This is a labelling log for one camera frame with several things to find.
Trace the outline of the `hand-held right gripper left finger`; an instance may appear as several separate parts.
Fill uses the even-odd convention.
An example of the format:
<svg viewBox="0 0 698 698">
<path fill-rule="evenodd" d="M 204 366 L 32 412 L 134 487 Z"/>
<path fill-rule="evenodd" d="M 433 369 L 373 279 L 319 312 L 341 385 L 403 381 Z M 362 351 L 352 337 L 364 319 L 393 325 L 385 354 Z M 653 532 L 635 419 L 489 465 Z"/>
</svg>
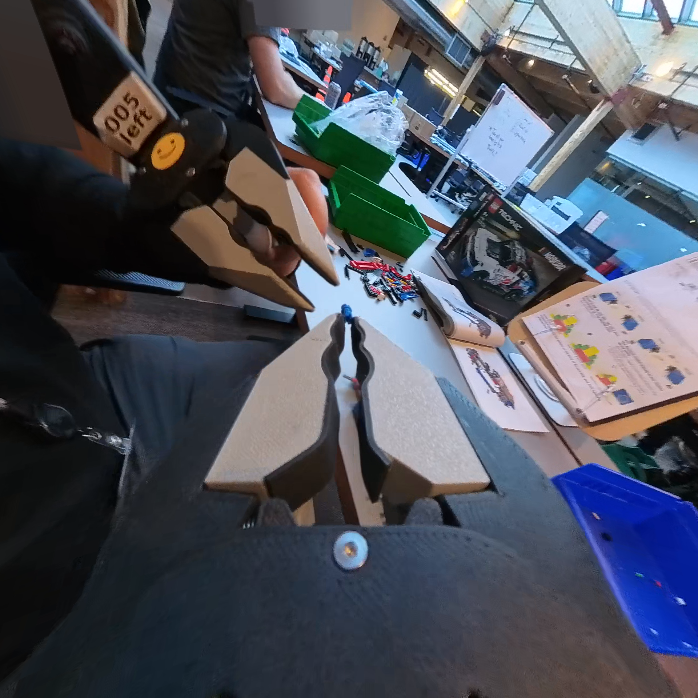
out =
<svg viewBox="0 0 698 698">
<path fill-rule="evenodd" d="M 315 524 L 313 499 L 334 479 L 345 320 L 331 313 L 268 364 L 222 442 L 205 490 L 281 499 L 297 524 Z"/>
</svg>

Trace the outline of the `black toy car box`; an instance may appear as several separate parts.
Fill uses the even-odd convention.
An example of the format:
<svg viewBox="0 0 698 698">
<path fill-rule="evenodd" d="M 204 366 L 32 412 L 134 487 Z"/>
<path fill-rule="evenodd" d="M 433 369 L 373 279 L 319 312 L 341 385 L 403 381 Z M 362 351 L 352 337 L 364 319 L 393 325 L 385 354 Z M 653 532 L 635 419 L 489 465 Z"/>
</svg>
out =
<svg viewBox="0 0 698 698">
<path fill-rule="evenodd" d="M 438 244 L 436 262 L 470 305 L 502 326 L 589 270 L 554 233 L 489 186 Z"/>
</svg>

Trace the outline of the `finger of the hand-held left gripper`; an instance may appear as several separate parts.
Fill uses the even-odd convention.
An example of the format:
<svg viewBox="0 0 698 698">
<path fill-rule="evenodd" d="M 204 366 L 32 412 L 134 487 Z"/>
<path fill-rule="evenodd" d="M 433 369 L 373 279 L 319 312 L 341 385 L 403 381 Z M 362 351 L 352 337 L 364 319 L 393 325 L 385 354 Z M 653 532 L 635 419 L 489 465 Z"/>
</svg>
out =
<svg viewBox="0 0 698 698">
<path fill-rule="evenodd" d="M 339 284 L 328 241 L 324 242 L 288 170 L 280 174 L 247 147 L 228 164 L 224 184 L 215 211 L 248 247 L 249 231 L 255 224 L 264 226 L 327 283 Z"/>
<path fill-rule="evenodd" d="M 289 281 L 263 265 L 213 208 L 199 206 L 181 214 L 173 234 L 199 257 L 214 278 L 276 304 L 313 312 L 311 301 Z"/>
</svg>

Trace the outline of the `car picture sheet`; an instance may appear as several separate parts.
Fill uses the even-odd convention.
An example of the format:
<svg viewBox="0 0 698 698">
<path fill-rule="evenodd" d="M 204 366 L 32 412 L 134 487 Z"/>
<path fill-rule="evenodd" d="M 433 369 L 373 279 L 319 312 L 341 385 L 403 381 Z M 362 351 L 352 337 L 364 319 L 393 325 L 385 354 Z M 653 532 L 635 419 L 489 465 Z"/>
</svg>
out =
<svg viewBox="0 0 698 698">
<path fill-rule="evenodd" d="M 514 432 L 549 431 L 498 349 L 455 340 L 448 343 L 477 405 L 494 423 Z"/>
</svg>

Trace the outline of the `person's left hand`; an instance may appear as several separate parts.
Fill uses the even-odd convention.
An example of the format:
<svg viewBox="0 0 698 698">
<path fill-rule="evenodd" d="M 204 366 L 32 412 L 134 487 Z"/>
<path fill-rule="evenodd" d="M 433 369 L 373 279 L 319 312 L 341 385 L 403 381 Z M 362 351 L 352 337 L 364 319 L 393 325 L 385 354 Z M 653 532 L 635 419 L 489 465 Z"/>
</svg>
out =
<svg viewBox="0 0 698 698">
<path fill-rule="evenodd" d="M 298 167 L 290 167 L 288 174 L 297 187 L 312 219 L 327 243 L 329 213 L 323 196 L 323 186 L 316 172 Z M 278 276 L 292 275 L 300 264 L 299 254 L 290 246 L 276 241 L 266 227 L 255 224 L 246 235 L 246 241 L 257 261 L 269 267 Z"/>
</svg>

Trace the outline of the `blue plastic bin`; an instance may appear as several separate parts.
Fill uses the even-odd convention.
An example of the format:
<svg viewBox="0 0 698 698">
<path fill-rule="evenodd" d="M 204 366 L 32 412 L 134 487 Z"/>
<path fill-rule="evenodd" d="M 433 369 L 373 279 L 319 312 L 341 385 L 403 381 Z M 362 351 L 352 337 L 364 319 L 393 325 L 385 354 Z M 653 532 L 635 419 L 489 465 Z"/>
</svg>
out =
<svg viewBox="0 0 698 698">
<path fill-rule="evenodd" d="M 697 657 L 697 509 L 597 464 L 552 478 L 654 653 Z"/>
</svg>

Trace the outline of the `person's trousers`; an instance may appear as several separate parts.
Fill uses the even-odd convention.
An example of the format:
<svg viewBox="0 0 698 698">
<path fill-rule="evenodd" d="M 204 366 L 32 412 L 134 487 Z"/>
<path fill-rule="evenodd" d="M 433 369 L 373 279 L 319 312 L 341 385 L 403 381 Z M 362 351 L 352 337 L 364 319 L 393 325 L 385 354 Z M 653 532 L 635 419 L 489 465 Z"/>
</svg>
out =
<svg viewBox="0 0 698 698">
<path fill-rule="evenodd" d="M 73 348 L 79 417 L 131 439 L 127 456 L 94 446 L 71 449 L 87 487 L 61 523 L 57 549 L 74 567 L 93 566 L 114 528 L 170 546 L 179 534 L 195 545 L 242 525 L 250 501 L 204 493 L 202 480 L 253 379 L 282 350 L 278 343 L 153 335 Z"/>
</svg>

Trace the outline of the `clear plastic bag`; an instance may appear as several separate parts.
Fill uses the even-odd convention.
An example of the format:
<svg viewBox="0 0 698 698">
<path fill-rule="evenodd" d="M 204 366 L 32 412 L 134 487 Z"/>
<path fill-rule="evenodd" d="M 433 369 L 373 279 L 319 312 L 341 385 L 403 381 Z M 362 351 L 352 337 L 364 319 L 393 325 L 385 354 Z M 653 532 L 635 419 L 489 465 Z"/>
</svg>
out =
<svg viewBox="0 0 698 698">
<path fill-rule="evenodd" d="M 394 96 L 386 91 L 350 100 L 318 121 L 316 130 L 322 134 L 331 125 L 345 129 L 390 156 L 397 155 L 408 130 L 406 116 Z"/>
</svg>

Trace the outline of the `wooden document stand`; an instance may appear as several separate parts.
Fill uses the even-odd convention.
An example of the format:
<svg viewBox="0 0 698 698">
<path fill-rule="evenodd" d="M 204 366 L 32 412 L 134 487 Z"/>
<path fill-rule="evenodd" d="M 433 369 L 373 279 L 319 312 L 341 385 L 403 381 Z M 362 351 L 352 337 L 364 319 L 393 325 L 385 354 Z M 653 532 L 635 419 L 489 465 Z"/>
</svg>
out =
<svg viewBox="0 0 698 698">
<path fill-rule="evenodd" d="M 508 338 L 518 351 L 528 360 L 534 370 L 540 374 L 554 395 L 582 432 L 598 441 L 616 441 L 632 434 L 646 431 L 683 415 L 697 411 L 697 397 L 686 397 L 654 408 L 644 408 L 636 413 L 622 414 L 612 420 L 589 422 L 563 384 L 558 372 L 539 346 L 534 334 L 526 327 L 524 319 L 548 309 L 554 304 L 591 291 L 599 286 L 597 281 L 581 281 L 572 284 L 561 292 L 546 298 L 538 305 L 525 310 L 508 324 Z"/>
</svg>

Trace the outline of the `open instruction booklet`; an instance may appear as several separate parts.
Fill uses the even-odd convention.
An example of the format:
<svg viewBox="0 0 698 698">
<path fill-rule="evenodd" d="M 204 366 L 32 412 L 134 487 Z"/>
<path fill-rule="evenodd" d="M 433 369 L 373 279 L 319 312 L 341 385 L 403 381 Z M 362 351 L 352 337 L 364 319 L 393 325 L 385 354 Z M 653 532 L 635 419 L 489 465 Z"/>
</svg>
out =
<svg viewBox="0 0 698 698">
<path fill-rule="evenodd" d="M 499 348 L 505 333 L 496 322 L 474 309 L 458 288 L 422 272 L 411 272 L 415 285 L 449 340 Z"/>
</svg>

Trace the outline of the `white desk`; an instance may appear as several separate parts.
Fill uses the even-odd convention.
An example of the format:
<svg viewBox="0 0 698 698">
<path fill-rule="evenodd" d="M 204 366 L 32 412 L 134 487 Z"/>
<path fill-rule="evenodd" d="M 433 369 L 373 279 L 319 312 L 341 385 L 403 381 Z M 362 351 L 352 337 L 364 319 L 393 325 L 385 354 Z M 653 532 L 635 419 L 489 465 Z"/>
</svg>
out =
<svg viewBox="0 0 698 698">
<path fill-rule="evenodd" d="M 347 282 L 341 274 L 337 256 L 334 258 L 341 284 L 327 284 L 307 265 L 302 264 L 295 275 L 300 290 L 315 305 L 312 313 L 298 313 L 298 324 L 304 332 L 314 328 L 320 320 L 339 312 L 342 304 L 348 304 L 356 316 L 365 318 L 390 341 L 408 353 L 413 359 L 430 369 L 436 376 L 449 381 L 469 400 L 475 398 L 460 370 L 455 356 L 436 321 L 428 322 L 413 317 L 414 308 L 422 306 L 419 301 L 393 306 L 388 301 L 372 301 L 356 281 Z M 510 353 L 519 353 L 507 340 L 500 354 L 507 362 L 521 388 L 546 423 L 547 433 L 512 432 L 509 434 L 539 467 L 550 477 L 567 472 L 588 463 L 617 470 L 615 463 L 602 450 L 596 440 L 579 428 L 557 426 L 543 412 L 529 392 L 526 383 L 509 361 Z M 348 523 L 361 526 L 380 526 L 385 523 L 382 503 L 371 502 L 362 477 L 360 447 L 354 422 L 353 406 L 357 397 L 350 378 L 355 375 L 350 331 L 346 331 L 345 347 L 340 357 L 340 378 L 336 382 L 336 393 L 340 410 L 338 437 L 339 455 L 336 467 L 336 485 L 342 504 L 344 518 Z"/>
<path fill-rule="evenodd" d="M 266 132 L 272 136 L 284 159 L 292 165 L 311 169 L 321 178 L 329 180 L 334 174 L 335 168 L 314 158 L 310 152 L 295 141 L 295 123 L 292 120 L 292 111 L 267 101 L 259 92 L 256 94 L 256 104 Z M 380 186 L 414 205 L 432 230 L 446 234 L 455 224 L 456 215 L 452 214 L 445 205 L 435 203 L 432 198 L 422 193 L 414 185 L 407 175 L 399 169 L 398 165 L 403 161 L 403 158 L 398 158 L 381 180 Z"/>
</svg>

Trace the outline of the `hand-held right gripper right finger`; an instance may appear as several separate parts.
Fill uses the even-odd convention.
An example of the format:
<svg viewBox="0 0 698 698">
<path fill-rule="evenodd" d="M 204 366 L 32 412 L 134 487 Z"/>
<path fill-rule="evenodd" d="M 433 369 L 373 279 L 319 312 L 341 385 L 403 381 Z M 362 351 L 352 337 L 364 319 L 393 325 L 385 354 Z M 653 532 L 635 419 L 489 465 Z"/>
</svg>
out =
<svg viewBox="0 0 698 698">
<path fill-rule="evenodd" d="M 353 319 L 351 338 L 370 501 L 408 505 L 487 489 L 490 477 L 433 372 L 363 318 Z"/>
</svg>

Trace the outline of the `green plastic bin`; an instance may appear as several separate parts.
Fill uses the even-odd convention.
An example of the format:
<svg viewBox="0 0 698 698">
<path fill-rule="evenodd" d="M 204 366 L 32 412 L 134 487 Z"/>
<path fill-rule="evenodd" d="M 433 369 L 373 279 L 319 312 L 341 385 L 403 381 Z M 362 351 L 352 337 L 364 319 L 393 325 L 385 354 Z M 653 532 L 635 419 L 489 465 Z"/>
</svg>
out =
<svg viewBox="0 0 698 698">
<path fill-rule="evenodd" d="M 414 205 L 343 165 L 328 192 L 334 226 L 386 251 L 408 258 L 431 235 Z"/>
<path fill-rule="evenodd" d="M 295 137 L 315 159 L 334 168 L 346 167 L 379 183 L 396 161 L 396 156 L 369 144 L 335 123 L 320 127 L 330 109 L 304 94 L 293 111 Z"/>
</svg>

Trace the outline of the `wooden support post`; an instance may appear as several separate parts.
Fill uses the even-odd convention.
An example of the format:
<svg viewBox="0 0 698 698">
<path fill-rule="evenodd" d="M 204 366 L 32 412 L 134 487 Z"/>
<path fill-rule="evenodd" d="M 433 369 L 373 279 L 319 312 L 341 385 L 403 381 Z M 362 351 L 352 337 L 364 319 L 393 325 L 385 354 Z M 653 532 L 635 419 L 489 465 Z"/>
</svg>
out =
<svg viewBox="0 0 698 698">
<path fill-rule="evenodd" d="M 529 189 L 535 193 L 538 192 L 613 109 L 614 104 L 610 98 L 601 100 L 537 174 Z"/>
</svg>

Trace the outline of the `pile of small toy bricks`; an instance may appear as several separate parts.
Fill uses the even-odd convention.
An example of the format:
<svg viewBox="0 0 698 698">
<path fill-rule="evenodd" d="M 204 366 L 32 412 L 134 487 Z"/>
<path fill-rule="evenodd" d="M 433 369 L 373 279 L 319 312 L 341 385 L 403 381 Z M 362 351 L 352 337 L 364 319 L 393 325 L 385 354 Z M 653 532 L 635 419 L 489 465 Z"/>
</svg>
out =
<svg viewBox="0 0 698 698">
<path fill-rule="evenodd" d="M 358 282 L 370 300 L 401 306 L 420 298 L 414 274 L 406 272 L 401 263 L 390 262 L 377 250 L 337 244 L 331 251 L 338 258 L 343 279 Z"/>
</svg>

